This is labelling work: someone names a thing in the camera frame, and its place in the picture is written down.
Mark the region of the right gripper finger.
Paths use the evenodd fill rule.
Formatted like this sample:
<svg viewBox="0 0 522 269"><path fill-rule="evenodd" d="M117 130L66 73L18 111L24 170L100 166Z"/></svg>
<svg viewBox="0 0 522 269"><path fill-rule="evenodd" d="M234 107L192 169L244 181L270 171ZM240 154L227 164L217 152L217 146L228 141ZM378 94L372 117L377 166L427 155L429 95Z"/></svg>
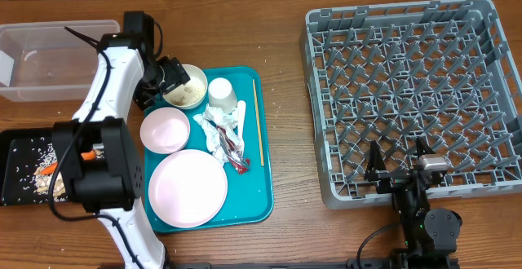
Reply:
<svg viewBox="0 0 522 269"><path fill-rule="evenodd" d="M416 152L414 155L417 158L420 158L424 155L431 155L434 154L435 151L431 149L431 147L428 145L427 141L423 137L417 137L415 140L416 143Z"/></svg>
<svg viewBox="0 0 522 269"><path fill-rule="evenodd" d="M378 173L386 171L383 157L378 143L374 140L370 143L368 164L365 171L365 180L369 182L378 181Z"/></svg>

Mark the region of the white bowl with crumbs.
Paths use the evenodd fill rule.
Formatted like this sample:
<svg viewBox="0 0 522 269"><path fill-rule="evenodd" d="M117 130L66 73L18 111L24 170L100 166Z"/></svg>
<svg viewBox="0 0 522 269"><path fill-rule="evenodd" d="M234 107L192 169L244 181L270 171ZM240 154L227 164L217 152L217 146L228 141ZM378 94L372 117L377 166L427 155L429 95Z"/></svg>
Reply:
<svg viewBox="0 0 522 269"><path fill-rule="evenodd" d="M197 107L203 101L206 96L208 81L204 72L198 67L184 64L183 68L190 80L163 95L163 99L170 105L188 110Z"/></svg>

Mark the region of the pink bowl with nuts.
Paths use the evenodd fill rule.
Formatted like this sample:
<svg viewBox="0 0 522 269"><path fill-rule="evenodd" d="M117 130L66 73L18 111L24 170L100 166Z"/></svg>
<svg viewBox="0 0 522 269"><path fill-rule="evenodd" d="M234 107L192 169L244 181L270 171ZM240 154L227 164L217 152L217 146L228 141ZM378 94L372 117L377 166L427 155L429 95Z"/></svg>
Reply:
<svg viewBox="0 0 522 269"><path fill-rule="evenodd" d="M190 130L190 122L182 111L177 108L158 108L144 118L140 139L149 151L170 154L185 147Z"/></svg>

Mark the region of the white napkin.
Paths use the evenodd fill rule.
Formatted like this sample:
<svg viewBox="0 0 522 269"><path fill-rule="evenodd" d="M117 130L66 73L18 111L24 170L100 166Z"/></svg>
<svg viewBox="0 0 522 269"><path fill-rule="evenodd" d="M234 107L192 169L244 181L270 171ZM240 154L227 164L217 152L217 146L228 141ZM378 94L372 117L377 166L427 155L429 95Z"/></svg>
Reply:
<svg viewBox="0 0 522 269"><path fill-rule="evenodd" d="M238 144L240 140L235 131L238 125L237 108L234 108L230 113L225 113L222 108L211 107L207 104L203 113L192 118L203 129L206 136L206 147L211 155L220 165L227 163L228 158L221 146L217 127L224 128L226 137L231 139L234 145Z"/></svg>

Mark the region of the large pink plate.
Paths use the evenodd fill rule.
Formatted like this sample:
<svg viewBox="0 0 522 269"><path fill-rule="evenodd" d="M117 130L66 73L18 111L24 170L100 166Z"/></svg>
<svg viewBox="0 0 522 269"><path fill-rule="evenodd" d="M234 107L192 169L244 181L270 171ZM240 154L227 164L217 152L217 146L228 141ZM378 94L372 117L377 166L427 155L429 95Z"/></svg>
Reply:
<svg viewBox="0 0 522 269"><path fill-rule="evenodd" d="M150 178L153 212L173 227L192 228L209 222L223 207L228 178L210 154L187 149L162 160Z"/></svg>

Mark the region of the orange carrot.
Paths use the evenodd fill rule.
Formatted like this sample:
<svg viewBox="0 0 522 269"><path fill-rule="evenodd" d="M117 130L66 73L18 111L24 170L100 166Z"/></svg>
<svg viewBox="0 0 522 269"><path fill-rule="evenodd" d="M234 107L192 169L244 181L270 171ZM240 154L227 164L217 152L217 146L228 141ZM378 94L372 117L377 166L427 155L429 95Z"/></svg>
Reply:
<svg viewBox="0 0 522 269"><path fill-rule="evenodd" d="M92 150L90 152L84 152L82 153L82 159L84 161L90 161L90 160L94 160L96 158L96 151L95 150ZM55 168L57 167L58 163L55 162L45 168L43 168L39 174L40 175L49 175L49 174L53 174L55 172Z"/></svg>

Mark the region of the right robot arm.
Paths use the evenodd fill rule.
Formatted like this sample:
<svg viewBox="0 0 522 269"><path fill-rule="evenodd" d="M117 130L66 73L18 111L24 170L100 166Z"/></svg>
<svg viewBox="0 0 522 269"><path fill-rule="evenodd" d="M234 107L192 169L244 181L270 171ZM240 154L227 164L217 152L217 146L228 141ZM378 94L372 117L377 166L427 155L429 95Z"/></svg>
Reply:
<svg viewBox="0 0 522 269"><path fill-rule="evenodd" d="M425 139L416 139L417 164L409 169L386 170L378 143L370 144L365 180L376 183L378 194L391 195L397 223L388 224L366 237L357 250L359 268L458 268L458 260L449 257L457 250L462 218L452 210L430 206L427 190L442 182L448 164L432 150ZM361 253L377 235L402 227L405 247L394 249L387 258L365 258Z"/></svg>

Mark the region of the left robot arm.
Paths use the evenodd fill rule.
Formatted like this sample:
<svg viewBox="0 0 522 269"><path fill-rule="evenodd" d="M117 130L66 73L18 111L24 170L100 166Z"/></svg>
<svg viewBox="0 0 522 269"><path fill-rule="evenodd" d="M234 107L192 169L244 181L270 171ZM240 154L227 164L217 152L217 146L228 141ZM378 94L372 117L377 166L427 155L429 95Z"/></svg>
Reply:
<svg viewBox="0 0 522 269"><path fill-rule="evenodd" d="M126 124L132 104L150 108L160 95L190 79L176 58L162 56L162 47L154 44L154 33L160 29L145 12L127 11L120 33L95 40L73 31L95 48L97 71L73 118L52 128L58 159L52 177L62 178L68 199L81 204L86 213L65 216L49 196L51 212L66 222L99 220L126 268L173 266L144 211L143 162Z"/></svg>

